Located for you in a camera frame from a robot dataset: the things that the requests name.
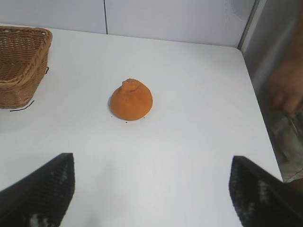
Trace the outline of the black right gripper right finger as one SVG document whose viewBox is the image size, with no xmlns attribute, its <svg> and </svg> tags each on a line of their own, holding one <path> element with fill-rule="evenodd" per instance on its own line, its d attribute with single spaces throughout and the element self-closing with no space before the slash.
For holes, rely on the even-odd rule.
<svg viewBox="0 0 303 227">
<path fill-rule="evenodd" d="M 301 227 L 303 195 L 244 156 L 232 159 L 229 193 L 244 227 Z"/>
</svg>

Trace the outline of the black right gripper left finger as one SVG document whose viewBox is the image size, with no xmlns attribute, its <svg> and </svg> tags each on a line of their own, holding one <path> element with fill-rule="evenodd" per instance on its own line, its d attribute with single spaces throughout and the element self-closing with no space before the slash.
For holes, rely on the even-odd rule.
<svg viewBox="0 0 303 227">
<path fill-rule="evenodd" d="M 58 227 L 74 191 L 73 154 L 61 153 L 0 192 L 0 225 Z"/>
</svg>

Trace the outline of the person's bare hand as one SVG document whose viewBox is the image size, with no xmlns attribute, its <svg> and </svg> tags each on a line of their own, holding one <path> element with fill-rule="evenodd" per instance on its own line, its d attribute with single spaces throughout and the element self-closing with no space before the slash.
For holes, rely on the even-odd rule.
<svg viewBox="0 0 303 227">
<path fill-rule="evenodd" d="M 269 81 L 269 94 L 274 108 L 289 117 L 303 109 L 303 64 L 284 61 Z"/>
</svg>

